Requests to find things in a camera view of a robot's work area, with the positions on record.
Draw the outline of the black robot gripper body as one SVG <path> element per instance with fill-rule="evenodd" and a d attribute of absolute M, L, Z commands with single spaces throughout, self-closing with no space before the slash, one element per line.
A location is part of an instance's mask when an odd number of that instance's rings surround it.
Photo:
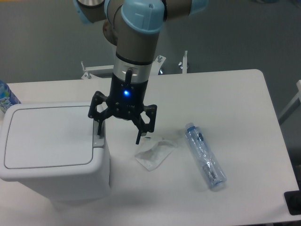
<path fill-rule="evenodd" d="M 148 81 L 126 83 L 116 75 L 112 76 L 109 96 L 106 99 L 105 118 L 114 116 L 124 120 L 141 120 L 143 101 Z"/>

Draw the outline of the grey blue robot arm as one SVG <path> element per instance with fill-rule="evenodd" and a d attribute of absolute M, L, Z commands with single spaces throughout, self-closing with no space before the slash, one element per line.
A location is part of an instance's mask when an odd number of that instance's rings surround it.
<path fill-rule="evenodd" d="M 138 137 L 153 132 L 157 106 L 143 103 L 159 33 L 165 21 L 198 13 L 206 0 L 76 0 L 85 24 L 107 20 L 117 36 L 109 95 L 97 91 L 88 116 L 99 125 L 114 116 L 132 121 Z"/>

